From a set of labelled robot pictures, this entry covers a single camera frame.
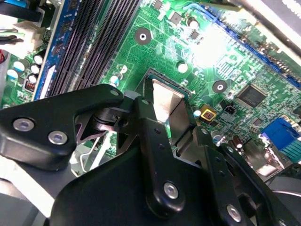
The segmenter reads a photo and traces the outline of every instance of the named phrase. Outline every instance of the capacitor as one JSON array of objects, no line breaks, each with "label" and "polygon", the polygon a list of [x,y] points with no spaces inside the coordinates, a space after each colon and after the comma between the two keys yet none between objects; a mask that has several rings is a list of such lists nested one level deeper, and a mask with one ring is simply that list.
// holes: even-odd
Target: capacitor
[{"label": "capacitor", "polygon": [[30,74],[28,75],[27,79],[29,80],[30,83],[35,84],[38,81],[38,75]]},{"label": "capacitor", "polygon": [[19,76],[21,76],[23,74],[23,72],[18,72],[17,70],[15,69],[9,69],[7,71],[7,75],[9,78],[11,79],[17,79]]},{"label": "capacitor", "polygon": [[117,87],[119,85],[118,76],[112,75],[112,77],[110,77],[110,84],[115,84],[115,87]]},{"label": "capacitor", "polygon": [[218,142],[221,141],[222,136],[221,136],[221,134],[220,134],[220,132],[219,132],[218,130],[213,130],[213,131],[211,131],[210,134],[211,134],[211,137],[212,137],[213,142],[214,142],[215,144],[217,144]]},{"label": "capacitor", "polygon": [[41,66],[37,65],[37,64],[33,64],[30,66],[30,70],[32,71],[33,74],[39,74],[41,69]]},{"label": "capacitor", "polygon": [[30,62],[27,59],[20,59],[14,62],[14,68],[19,72],[24,72],[29,66]]},{"label": "capacitor", "polygon": [[233,142],[234,142],[234,146],[236,148],[242,148],[243,147],[243,142],[241,141],[241,139],[239,138],[239,136],[235,135],[232,137]]},{"label": "capacitor", "polygon": [[178,62],[178,72],[185,73],[188,71],[188,65],[184,61]]},{"label": "capacitor", "polygon": [[199,107],[196,105],[192,107],[192,111],[193,111],[194,117],[199,117],[201,115],[201,111],[200,111]]},{"label": "capacitor", "polygon": [[187,25],[191,29],[198,29],[198,21],[194,17],[189,17],[187,20]]},{"label": "capacitor", "polygon": [[36,55],[33,56],[33,60],[36,64],[42,65],[43,59],[45,56],[46,50],[42,50],[41,52],[37,53]]}]

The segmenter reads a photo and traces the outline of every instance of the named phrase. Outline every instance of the black plastic bracket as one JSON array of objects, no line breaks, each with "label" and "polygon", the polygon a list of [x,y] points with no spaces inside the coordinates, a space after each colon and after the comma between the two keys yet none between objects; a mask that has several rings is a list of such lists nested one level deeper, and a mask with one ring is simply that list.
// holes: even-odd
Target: black plastic bracket
[{"label": "black plastic bracket", "polygon": [[[99,85],[0,111],[0,154],[42,170],[67,166],[77,145],[75,118],[83,113],[119,105],[123,94],[110,85]],[[26,118],[34,123],[30,131],[18,131],[13,123]],[[61,131],[67,142],[55,145],[49,134]]]}]

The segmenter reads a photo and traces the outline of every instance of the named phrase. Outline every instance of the metal screw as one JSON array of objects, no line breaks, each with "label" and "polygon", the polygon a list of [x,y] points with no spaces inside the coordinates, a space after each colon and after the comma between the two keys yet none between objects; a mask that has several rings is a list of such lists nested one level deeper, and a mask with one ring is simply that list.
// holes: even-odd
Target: metal screw
[{"label": "metal screw", "polygon": [[116,92],[116,91],[114,91],[114,90],[111,90],[111,93],[112,93],[114,96],[118,96],[118,95],[119,95],[119,93]]},{"label": "metal screw", "polygon": [[179,197],[179,191],[178,191],[177,187],[170,182],[166,182],[164,184],[164,192],[171,199],[176,199]]},{"label": "metal screw", "polygon": [[33,121],[29,119],[17,119],[14,121],[13,126],[15,130],[21,131],[21,132],[28,132],[34,128]]},{"label": "metal screw", "polygon": [[48,139],[54,145],[63,145],[66,144],[68,137],[61,131],[53,131],[49,133]]},{"label": "metal screw", "polygon": [[232,149],[232,147],[228,146],[227,149],[228,149],[229,152],[234,153],[234,150]]},{"label": "metal screw", "polygon": [[228,211],[229,215],[232,217],[233,220],[235,220],[236,222],[241,221],[240,213],[233,205],[231,205],[231,204],[228,205],[227,206],[227,211]]},{"label": "metal screw", "polygon": [[149,105],[149,102],[147,100],[142,100],[142,103]]},{"label": "metal screw", "polygon": [[202,128],[202,132],[203,132],[204,134],[208,134],[208,131],[207,131],[206,129],[204,129],[204,128]]},{"label": "metal screw", "polygon": [[286,224],[282,220],[279,220],[279,225],[280,226],[286,226]]}]

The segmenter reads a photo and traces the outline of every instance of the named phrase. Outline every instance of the power connector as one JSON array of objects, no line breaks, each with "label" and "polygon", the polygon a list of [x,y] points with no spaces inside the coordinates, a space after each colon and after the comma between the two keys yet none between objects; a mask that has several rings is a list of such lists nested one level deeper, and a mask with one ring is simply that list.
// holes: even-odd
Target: power connector
[{"label": "power connector", "polygon": [[6,50],[20,59],[24,59],[43,44],[45,28],[39,28],[29,21],[14,24],[12,28],[17,29],[16,36],[22,39],[23,42],[18,42],[15,45],[0,45],[0,49]]}]

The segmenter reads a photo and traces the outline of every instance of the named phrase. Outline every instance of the small chip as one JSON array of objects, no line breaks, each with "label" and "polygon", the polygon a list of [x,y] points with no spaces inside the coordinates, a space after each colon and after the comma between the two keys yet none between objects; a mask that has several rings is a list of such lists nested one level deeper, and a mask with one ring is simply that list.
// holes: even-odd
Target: small chip
[{"label": "small chip", "polygon": [[155,3],[155,5],[154,5],[154,7],[156,8],[156,9],[160,9],[161,8],[161,6],[162,6],[162,2],[161,1],[156,1],[156,3]]},{"label": "small chip", "polygon": [[59,54],[61,52],[61,50],[63,49],[63,46],[64,46],[64,44],[62,42],[58,43],[52,52],[52,56]]},{"label": "small chip", "polygon": [[264,99],[265,95],[254,86],[247,86],[239,95],[238,99],[252,108],[257,107]]},{"label": "small chip", "polygon": [[262,120],[261,120],[261,119],[256,119],[256,120],[253,122],[253,125],[259,126],[261,123],[262,123]]},{"label": "small chip", "polygon": [[210,126],[212,126],[212,127],[216,127],[218,125],[218,123],[216,122],[216,121],[212,121],[211,123],[210,123]]},{"label": "small chip", "polygon": [[68,11],[76,9],[77,2],[78,2],[78,0],[70,0],[69,6],[68,6]]},{"label": "small chip", "polygon": [[60,30],[60,34],[65,34],[69,30],[70,25],[71,21],[63,23],[62,28]]},{"label": "small chip", "polygon": [[172,17],[170,18],[170,22],[174,23],[175,25],[178,25],[180,23],[181,19],[182,19],[182,17],[180,16],[180,14],[174,12]]},{"label": "small chip", "polygon": [[197,38],[198,38],[198,33],[197,33],[197,32],[193,32],[193,33],[191,34],[191,38],[192,38],[192,39],[197,39]]}]

